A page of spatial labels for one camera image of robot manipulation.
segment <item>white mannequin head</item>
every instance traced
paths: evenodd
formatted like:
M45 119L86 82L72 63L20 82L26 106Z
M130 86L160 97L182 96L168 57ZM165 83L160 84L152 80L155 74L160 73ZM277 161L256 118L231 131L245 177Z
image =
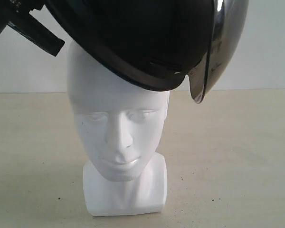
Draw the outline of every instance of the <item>white mannequin head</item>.
M92 164L109 181L134 180L160 142L169 92L128 83L74 41L67 75L75 123Z

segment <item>mannequin lips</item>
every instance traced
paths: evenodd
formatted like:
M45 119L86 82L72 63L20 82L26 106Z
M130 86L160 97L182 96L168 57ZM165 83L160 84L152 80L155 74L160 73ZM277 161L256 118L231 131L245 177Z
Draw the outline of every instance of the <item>mannequin lips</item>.
M127 169L132 168L138 162L138 160L139 160L139 158L137 158L131 162L119 163L119 162L111 162L111 161L102 159L104 164L110 166L111 168L119 169L119 170L127 170Z

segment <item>motorcycle helmet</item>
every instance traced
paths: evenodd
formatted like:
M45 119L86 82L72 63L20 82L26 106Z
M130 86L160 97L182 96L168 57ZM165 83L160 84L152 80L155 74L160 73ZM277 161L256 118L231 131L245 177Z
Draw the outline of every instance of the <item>motorcycle helmet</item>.
M8 25L48 53L57 55L64 42L28 14L43 4L76 43L119 77L148 90L168 91L188 75L197 103L230 62L248 8L248 0L6 2L8 7L0 5ZM11 13L17 5L18 13ZM15 20L19 14L21 22Z

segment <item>table surface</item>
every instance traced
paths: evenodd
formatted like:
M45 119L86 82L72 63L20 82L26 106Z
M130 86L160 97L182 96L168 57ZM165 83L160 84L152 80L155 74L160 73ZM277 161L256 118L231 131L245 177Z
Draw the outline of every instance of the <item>table surface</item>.
M285 228L285 90L172 92L162 213L93 217L66 94L0 94L0 228Z

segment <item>white backdrop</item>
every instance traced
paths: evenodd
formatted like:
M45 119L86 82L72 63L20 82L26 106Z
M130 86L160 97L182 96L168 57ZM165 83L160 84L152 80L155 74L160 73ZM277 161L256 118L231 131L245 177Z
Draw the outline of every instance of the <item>white backdrop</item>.
M6 28L0 36L0 93L64 92L70 37L44 8L32 13L66 41L52 57ZM188 90L188 81L178 88ZM285 88L285 0L250 0L237 51L214 89Z

